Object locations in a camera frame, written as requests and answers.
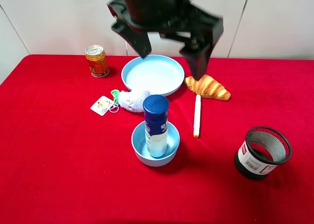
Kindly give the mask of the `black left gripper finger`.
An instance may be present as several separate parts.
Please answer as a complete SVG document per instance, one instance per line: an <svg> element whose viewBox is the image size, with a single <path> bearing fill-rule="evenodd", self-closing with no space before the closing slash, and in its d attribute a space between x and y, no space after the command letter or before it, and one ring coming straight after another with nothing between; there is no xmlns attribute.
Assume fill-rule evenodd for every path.
<svg viewBox="0 0 314 224"><path fill-rule="evenodd" d="M151 53L151 43L147 33L134 31L122 21L116 21L111 26L111 30L129 43L141 58L145 58Z"/></svg>
<svg viewBox="0 0 314 224"><path fill-rule="evenodd" d="M212 53L214 42L212 35L206 34L199 38L183 37L184 47L180 54L185 58L189 65L194 79L201 79L206 73L210 55Z"/></svg>

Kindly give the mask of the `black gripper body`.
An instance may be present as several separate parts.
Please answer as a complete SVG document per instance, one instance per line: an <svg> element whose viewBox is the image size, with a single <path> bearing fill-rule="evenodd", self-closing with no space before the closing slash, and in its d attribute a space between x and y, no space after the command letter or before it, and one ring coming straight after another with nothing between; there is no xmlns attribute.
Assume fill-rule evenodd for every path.
<svg viewBox="0 0 314 224"><path fill-rule="evenodd" d="M223 34L223 19L207 13L191 0L111 0L116 18L112 30L127 42L148 41L149 32L189 32L203 42L216 43Z"/></svg>

